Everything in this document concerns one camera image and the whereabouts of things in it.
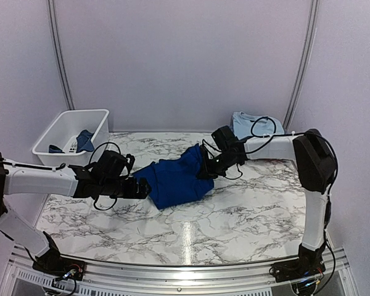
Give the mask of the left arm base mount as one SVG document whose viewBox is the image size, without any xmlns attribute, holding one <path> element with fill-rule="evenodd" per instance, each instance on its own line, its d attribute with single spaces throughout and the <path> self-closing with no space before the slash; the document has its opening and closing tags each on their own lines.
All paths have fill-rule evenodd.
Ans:
<svg viewBox="0 0 370 296">
<path fill-rule="evenodd" d="M 49 250 L 40 257 L 35 257 L 33 269 L 57 276 L 60 279 L 70 278 L 81 281 L 86 263 L 81 260 L 63 257 L 52 237 L 46 232 L 43 232 L 43 234 L 47 237 Z"/>
</svg>

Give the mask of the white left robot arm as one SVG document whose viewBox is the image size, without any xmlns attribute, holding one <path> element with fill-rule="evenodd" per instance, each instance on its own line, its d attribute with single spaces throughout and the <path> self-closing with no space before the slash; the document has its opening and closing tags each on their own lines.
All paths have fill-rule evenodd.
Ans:
<svg viewBox="0 0 370 296">
<path fill-rule="evenodd" d="M 133 163 L 132 155 L 112 150 L 85 166 L 19 163 L 0 153 L 0 232 L 25 247 L 38 266 L 61 274 L 66 265 L 58 246 L 50 235 L 32 225 L 28 213 L 36 214 L 49 195 L 93 201 L 101 196 L 113 201 L 145 199 L 151 188 L 146 179 L 131 176 Z"/>
</svg>

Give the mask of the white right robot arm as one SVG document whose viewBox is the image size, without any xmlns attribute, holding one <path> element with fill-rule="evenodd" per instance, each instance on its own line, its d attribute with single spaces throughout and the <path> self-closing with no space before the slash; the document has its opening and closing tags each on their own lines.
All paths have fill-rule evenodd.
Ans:
<svg viewBox="0 0 370 296">
<path fill-rule="evenodd" d="M 212 133 L 215 145 L 200 145 L 199 179 L 225 177 L 228 168 L 248 160 L 289 160 L 295 163 L 305 191 L 306 214 L 302 247 L 315 251 L 325 242 L 331 217 L 331 188 L 338 175 L 338 160 L 330 142 L 317 129 L 287 134 L 255 134 L 239 139 L 230 127 Z"/>
</svg>

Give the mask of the light blue garment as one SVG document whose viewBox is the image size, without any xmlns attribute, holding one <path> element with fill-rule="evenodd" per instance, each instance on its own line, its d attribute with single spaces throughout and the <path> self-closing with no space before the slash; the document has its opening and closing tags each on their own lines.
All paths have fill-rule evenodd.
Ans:
<svg viewBox="0 0 370 296">
<path fill-rule="evenodd" d="M 249 115 L 245 112 L 232 114 L 231 129 L 238 139 L 267 134 L 284 134 L 281 122 L 273 117 Z"/>
</svg>

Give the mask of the dark blue garment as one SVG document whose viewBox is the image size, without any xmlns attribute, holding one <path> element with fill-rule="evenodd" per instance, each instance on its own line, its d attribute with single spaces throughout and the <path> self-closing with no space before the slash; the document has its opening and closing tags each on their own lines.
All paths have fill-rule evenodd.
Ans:
<svg viewBox="0 0 370 296">
<path fill-rule="evenodd" d="M 198 144 L 187 148 L 180 158 L 161 159 L 135 171 L 137 180 L 146 179 L 154 205 L 163 210 L 168 207 L 200 201 L 214 188 L 214 180 L 199 179 L 203 162 Z"/>
</svg>

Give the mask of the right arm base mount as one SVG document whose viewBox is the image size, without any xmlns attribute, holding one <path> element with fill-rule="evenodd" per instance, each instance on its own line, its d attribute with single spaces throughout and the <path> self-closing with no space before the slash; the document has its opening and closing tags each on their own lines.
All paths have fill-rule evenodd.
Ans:
<svg viewBox="0 0 370 296">
<path fill-rule="evenodd" d="M 325 242 L 316 250 L 310 250 L 300 244 L 297 259 L 273 263 L 269 274 L 275 278 L 276 282 L 284 282 L 323 273 L 326 270 L 323 260 L 325 249 Z"/>
</svg>

